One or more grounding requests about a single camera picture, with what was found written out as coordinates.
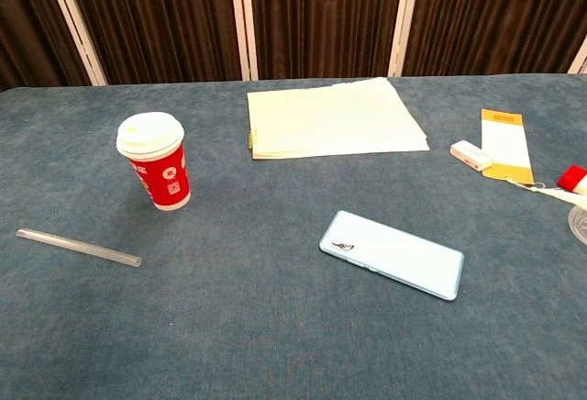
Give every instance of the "white cup lid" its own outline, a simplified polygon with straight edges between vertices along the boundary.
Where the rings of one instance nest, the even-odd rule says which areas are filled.
[[[182,124],[171,114],[142,113],[120,124],[116,148],[130,159],[143,160],[164,155],[182,139]]]

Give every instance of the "white eraser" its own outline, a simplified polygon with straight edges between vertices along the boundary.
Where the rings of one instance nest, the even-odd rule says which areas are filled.
[[[451,145],[450,153],[471,166],[475,171],[482,171],[485,168],[489,168],[493,162],[489,155],[467,140],[461,140]]]

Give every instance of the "curtain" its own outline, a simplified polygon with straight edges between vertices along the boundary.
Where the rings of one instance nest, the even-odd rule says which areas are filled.
[[[399,0],[252,0],[261,79],[387,74]]]
[[[232,0],[77,0],[110,83],[241,80]]]
[[[0,91],[87,84],[57,0],[0,0]]]
[[[416,0],[403,75],[566,72],[587,0]]]

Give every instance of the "phone case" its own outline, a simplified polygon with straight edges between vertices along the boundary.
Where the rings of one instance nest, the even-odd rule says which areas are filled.
[[[367,218],[338,211],[320,249],[442,299],[457,297],[461,252]]]

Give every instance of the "yellow card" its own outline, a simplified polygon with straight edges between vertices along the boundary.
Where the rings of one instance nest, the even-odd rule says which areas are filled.
[[[482,109],[481,119],[482,150],[493,159],[483,175],[534,184],[522,115]]]

